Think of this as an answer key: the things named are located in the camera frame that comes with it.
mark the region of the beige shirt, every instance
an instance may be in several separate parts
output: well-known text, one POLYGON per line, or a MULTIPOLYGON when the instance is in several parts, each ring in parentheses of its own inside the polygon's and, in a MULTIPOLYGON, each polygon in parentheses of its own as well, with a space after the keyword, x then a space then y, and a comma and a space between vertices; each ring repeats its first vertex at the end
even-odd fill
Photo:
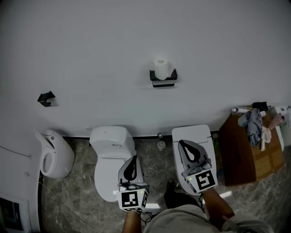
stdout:
POLYGON ((213 226, 201 209, 184 205, 159 213, 146 226, 144 233, 274 233, 271 227, 252 215, 235 215, 222 226, 213 226))

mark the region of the black wall hook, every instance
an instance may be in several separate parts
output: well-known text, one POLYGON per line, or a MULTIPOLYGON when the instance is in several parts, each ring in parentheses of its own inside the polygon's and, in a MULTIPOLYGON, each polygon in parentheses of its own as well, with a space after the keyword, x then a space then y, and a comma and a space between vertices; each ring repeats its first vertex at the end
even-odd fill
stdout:
POLYGON ((51 104, 50 102, 47 102, 48 99, 51 99, 51 98, 55 98, 55 95, 50 91, 48 93, 45 93, 45 94, 40 94, 40 97, 38 98, 38 102, 42 104, 42 106, 45 106, 45 107, 50 107, 51 104))

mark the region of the gray tile floor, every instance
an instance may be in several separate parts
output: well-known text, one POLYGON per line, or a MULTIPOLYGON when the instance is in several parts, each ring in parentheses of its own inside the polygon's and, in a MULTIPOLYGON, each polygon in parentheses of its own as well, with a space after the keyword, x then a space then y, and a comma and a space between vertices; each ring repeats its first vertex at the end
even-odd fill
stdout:
MULTIPOLYGON (((120 233, 125 212, 118 203, 104 201, 94 184, 97 155, 87 140, 69 141, 75 152, 72 172, 63 179, 45 177, 44 184, 78 217, 100 233, 120 233)), ((176 178, 171 141, 160 152, 157 140, 136 140, 135 148, 143 166, 145 181, 150 184, 148 203, 158 203, 165 208, 163 194, 166 181, 176 178)), ((267 178, 238 187, 225 187, 223 173, 219 173, 218 193, 232 191, 226 201, 235 213, 252 213, 269 223, 276 233, 283 232, 291 213, 291 148, 285 148, 285 166, 267 178)), ((218 170, 221 158, 217 153, 218 170)), ((45 188, 42 189, 42 221, 47 233, 95 233, 82 223, 45 188)))

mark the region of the baseboard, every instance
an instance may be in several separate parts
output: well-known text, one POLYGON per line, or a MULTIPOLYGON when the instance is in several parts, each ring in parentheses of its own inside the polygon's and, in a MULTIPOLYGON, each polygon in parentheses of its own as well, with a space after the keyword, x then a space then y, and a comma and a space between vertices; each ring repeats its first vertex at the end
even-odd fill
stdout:
MULTIPOLYGON (((164 138, 172 139, 172 135, 163 135, 164 138)), ((89 137, 70 137, 70 136, 63 136, 66 140, 89 140, 89 137)), ((146 139, 158 139, 158 136, 139 136, 139 137, 132 137, 133 140, 146 140, 146 139)))

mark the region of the toilet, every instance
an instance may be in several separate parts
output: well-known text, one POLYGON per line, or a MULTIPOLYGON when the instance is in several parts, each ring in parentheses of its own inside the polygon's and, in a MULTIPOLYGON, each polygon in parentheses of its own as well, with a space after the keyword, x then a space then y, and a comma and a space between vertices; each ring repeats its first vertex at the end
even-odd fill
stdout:
POLYGON ((207 125, 197 125, 189 127, 180 127, 172 130, 173 137, 173 153, 174 153, 174 162, 175 169, 178 177, 179 184, 181 187, 190 195, 198 196, 200 193, 194 192, 190 185, 186 182, 182 173, 185 171, 185 168, 182 164, 182 159, 179 152, 179 141, 187 140, 194 143, 197 143, 199 146, 202 146, 206 151, 208 158, 211 159, 212 167, 210 168, 211 173, 214 174, 213 182, 217 184, 216 177, 216 159, 214 153, 214 147, 212 143, 210 129, 207 125))
POLYGON ((118 172, 122 165, 136 155, 132 136, 124 127, 105 126, 93 129, 90 144, 98 156, 95 167, 95 186, 108 202, 117 201, 118 172))
POLYGON ((50 178, 65 178, 72 170, 74 152, 63 137, 53 130, 33 132, 41 143, 40 170, 50 178))

